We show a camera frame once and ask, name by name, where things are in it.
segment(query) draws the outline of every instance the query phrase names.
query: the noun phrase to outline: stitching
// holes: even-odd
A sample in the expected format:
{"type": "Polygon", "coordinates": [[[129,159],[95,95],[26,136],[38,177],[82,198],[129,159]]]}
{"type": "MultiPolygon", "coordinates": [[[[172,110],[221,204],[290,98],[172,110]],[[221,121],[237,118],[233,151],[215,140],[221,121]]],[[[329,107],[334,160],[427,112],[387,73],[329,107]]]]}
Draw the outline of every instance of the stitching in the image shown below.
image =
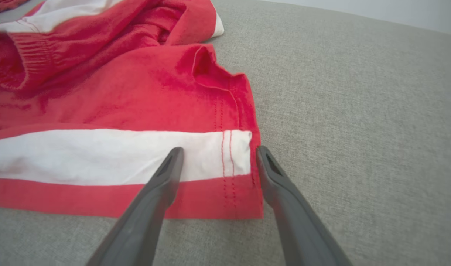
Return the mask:
{"type": "Polygon", "coordinates": [[[26,21],[28,24],[30,24],[30,25],[32,25],[32,26],[34,26],[35,27],[35,29],[37,29],[37,31],[38,31],[38,33],[40,33],[40,30],[37,28],[37,26],[35,26],[32,22],[28,22],[28,21],[26,21]]]}
{"type": "Polygon", "coordinates": [[[256,187],[255,179],[256,179],[256,176],[258,175],[256,172],[258,172],[258,167],[253,167],[251,170],[253,187],[256,187]]]}
{"type": "Polygon", "coordinates": [[[23,25],[22,23],[20,23],[18,20],[16,21],[18,24],[22,25],[23,27],[27,27],[29,29],[31,29],[32,32],[35,32],[35,30],[33,30],[29,25],[23,25]]]}
{"type": "Polygon", "coordinates": [[[217,131],[217,98],[214,99],[214,131],[217,131]]]}
{"type": "Polygon", "coordinates": [[[225,139],[225,132],[223,130],[223,105],[222,101],[220,102],[221,107],[221,120],[220,120],[220,127],[222,131],[222,178],[224,180],[224,209],[227,211],[227,182],[225,181],[225,164],[224,164],[224,139],[225,139]]]}
{"type": "Polygon", "coordinates": [[[240,111],[239,111],[239,104],[237,103],[237,100],[235,99],[235,96],[233,95],[233,93],[229,90],[230,96],[232,96],[232,99],[235,103],[235,109],[237,110],[237,123],[239,124],[239,129],[242,130],[242,123],[241,123],[241,119],[240,119],[240,111]]]}
{"type": "Polygon", "coordinates": [[[230,161],[232,161],[233,205],[234,205],[234,210],[235,210],[235,218],[237,218],[237,196],[235,194],[235,164],[233,163],[233,158],[232,158],[232,130],[230,130],[229,152],[230,152],[230,161]]]}

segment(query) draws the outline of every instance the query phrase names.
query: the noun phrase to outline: gray couch cushion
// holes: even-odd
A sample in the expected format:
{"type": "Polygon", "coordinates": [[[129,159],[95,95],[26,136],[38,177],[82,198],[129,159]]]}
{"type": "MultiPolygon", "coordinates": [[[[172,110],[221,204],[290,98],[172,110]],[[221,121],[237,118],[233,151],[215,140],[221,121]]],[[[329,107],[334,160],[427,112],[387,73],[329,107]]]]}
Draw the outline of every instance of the gray couch cushion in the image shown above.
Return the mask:
{"type": "MultiPolygon", "coordinates": [[[[451,35],[309,7],[213,1],[268,146],[355,265],[451,265],[451,35]]],[[[0,264],[85,262],[114,219],[0,209],[0,264]]],[[[157,265],[280,265],[271,209],[165,221],[157,265]]]]}

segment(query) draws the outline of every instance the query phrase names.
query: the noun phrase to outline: red fabric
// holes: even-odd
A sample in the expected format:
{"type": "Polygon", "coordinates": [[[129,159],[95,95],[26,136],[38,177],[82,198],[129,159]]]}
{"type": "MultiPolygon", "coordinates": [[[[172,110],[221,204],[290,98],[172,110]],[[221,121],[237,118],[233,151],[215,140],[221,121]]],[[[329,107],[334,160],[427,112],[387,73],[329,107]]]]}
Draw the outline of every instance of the red fabric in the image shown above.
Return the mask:
{"type": "Polygon", "coordinates": [[[12,10],[28,0],[0,0],[0,12],[12,10]]]}
{"type": "MultiPolygon", "coordinates": [[[[212,45],[196,44],[214,28],[208,0],[124,0],[49,33],[0,32],[0,139],[51,129],[240,129],[252,131],[256,165],[260,136],[249,82],[220,67],[212,45]]],[[[166,217],[261,218],[252,169],[182,182],[166,217]]],[[[118,217],[140,187],[0,179],[0,206],[118,217]]]]}

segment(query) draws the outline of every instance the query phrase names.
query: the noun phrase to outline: garment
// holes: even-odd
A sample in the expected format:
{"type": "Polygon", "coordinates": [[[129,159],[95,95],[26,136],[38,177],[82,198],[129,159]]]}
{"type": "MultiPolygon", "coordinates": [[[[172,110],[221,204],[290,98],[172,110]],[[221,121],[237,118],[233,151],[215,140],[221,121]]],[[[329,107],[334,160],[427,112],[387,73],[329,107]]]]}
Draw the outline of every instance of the garment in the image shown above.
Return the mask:
{"type": "Polygon", "coordinates": [[[0,12],[12,10],[28,0],[0,0],[0,12]]]}
{"type": "Polygon", "coordinates": [[[263,216],[249,82],[209,0],[48,0],[0,24],[0,207],[119,217],[185,148],[166,218],[263,216]]]}

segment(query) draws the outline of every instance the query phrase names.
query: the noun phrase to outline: white wall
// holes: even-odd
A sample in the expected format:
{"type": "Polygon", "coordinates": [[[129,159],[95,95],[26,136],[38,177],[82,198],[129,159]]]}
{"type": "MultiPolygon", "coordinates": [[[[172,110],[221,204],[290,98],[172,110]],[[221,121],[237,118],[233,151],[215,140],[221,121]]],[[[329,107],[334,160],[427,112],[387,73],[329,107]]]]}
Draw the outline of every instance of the white wall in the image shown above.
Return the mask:
{"type": "Polygon", "coordinates": [[[451,34],[451,0],[265,0],[335,10],[451,34]]]}

